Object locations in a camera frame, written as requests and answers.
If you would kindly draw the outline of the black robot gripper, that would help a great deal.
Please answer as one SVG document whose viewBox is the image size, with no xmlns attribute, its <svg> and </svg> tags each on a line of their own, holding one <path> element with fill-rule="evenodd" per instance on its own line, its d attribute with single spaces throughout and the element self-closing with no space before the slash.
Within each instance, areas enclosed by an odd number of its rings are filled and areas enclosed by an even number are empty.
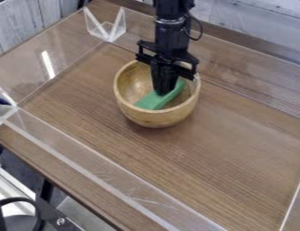
<svg viewBox="0 0 300 231">
<path fill-rule="evenodd" d="M 162 96 L 174 88 L 178 77 L 192 80 L 199 60 L 188 52 L 191 36 L 191 18 L 155 20 L 155 40 L 139 40 L 135 59 L 151 69 L 154 91 Z"/>
</svg>

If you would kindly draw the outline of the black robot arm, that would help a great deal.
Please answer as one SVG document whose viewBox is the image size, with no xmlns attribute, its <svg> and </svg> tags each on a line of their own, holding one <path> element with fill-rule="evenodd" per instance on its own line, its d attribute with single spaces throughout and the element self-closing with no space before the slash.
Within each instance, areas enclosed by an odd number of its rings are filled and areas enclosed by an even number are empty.
<svg viewBox="0 0 300 231">
<path fill-rule="evenodd" d="M 154 91 L 163 96 L 175 88 L 178 77 L 194 79 L 199 60 L 188 52 L 188 43 L 202 35 L 191 36 L 194 0 L 154 0 L 154 8 L 155 40 L 136 42 L 135 59 L 150 66 Z"/>
</svg>

